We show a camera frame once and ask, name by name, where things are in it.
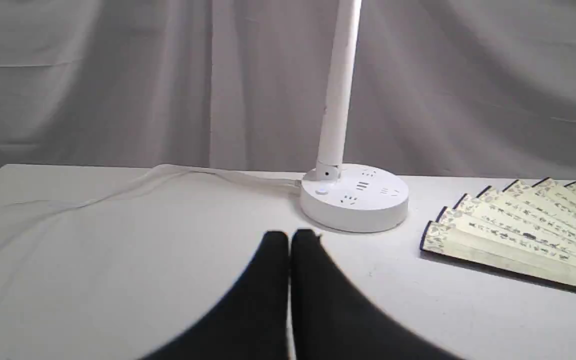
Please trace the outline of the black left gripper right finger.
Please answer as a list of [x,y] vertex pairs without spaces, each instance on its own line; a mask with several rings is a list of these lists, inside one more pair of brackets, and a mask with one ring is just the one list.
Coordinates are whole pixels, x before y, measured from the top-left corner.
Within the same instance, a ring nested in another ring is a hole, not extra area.
[[455,360],[391,319],[338,268],[313,230],[291,239],[290,304],[298,360]]

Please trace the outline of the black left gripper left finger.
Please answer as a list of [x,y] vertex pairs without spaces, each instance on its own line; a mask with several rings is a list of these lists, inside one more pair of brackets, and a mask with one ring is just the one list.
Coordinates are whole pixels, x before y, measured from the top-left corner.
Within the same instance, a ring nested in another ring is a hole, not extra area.
[[290,243],[267,231],[231,289],[147,360],[288,360]]

